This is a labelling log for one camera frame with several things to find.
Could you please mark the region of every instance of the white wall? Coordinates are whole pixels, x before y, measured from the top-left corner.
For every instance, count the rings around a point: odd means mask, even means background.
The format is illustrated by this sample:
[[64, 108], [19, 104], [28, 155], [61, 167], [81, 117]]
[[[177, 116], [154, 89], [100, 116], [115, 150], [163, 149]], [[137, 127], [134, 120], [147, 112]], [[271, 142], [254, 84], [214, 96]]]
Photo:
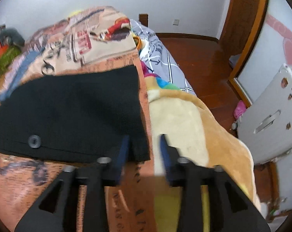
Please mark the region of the white wall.
[[227, 13], [229, 10], [230, 0], [225, 0], [223, 4], [222, 16], [218, 27], [218, 32], [216, 38], [219, 39], [221, 36], [221, 32], [226, 21]]
[[[286, 0], [269, 0], [267, 13], [292, 31], [292, 9]], [[286, 62], [283, 37], [264, 23], [258, 41], [238, 76], [238, 82], [254, 102]]]
[[[216, 37], [225, 0], [1, 0], [0, 24], [15, 27], [28, 38], [38, 28], [68, 17], [75, 10], [110, 5], [129, 18], [148, 13], [156, 32], [177, 32]], [[179, 19], [179, 26], [173, 20]]]

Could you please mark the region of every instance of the pink wall decoration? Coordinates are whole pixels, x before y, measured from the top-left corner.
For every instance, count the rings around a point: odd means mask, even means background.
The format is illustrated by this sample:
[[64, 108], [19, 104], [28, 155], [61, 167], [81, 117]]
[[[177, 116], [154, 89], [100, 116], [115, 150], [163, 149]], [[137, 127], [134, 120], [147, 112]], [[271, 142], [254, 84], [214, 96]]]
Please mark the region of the pink wall decoration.
[[266, 15], [265, 22], [283, 36], [283, 50], [286, 63], [292, 65], [292, 31], [270, 14]]

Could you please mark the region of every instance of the electrical outlet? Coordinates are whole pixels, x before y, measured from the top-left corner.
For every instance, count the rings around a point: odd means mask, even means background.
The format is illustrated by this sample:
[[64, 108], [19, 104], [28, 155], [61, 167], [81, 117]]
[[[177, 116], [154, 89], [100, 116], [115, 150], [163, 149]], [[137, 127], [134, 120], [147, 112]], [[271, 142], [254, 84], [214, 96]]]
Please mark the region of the electrical outlet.
[[179, 19], [174, 19], [173, 25], [178, 25], [179, 24]]

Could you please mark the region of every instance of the black cloth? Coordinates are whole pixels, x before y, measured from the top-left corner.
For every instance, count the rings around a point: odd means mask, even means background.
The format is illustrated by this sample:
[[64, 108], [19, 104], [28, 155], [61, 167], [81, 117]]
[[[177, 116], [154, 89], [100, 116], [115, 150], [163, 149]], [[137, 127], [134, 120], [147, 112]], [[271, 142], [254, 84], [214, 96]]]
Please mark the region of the black cloth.
[[[28, 139], [37, 135], [39, 148]], [[149, 159], [135, 66], [107, 72], [45, 76], [18, 87], [0, 106], [0, 153], [92, 163], [117, 157], [129, 135], [135, 161]]]

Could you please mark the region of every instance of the wooden floor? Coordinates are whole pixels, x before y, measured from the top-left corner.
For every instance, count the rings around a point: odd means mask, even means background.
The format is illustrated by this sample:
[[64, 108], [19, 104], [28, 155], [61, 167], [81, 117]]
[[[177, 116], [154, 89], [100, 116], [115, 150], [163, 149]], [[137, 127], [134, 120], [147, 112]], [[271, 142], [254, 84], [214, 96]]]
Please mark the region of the wooden floor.
[[214, 117], [227, 131], [235, 121], [233, 111], [239, 101], [227, 83], [232, 71], [223, 51], [216, 42], [188, 39], [161, 38], [186, 79]]

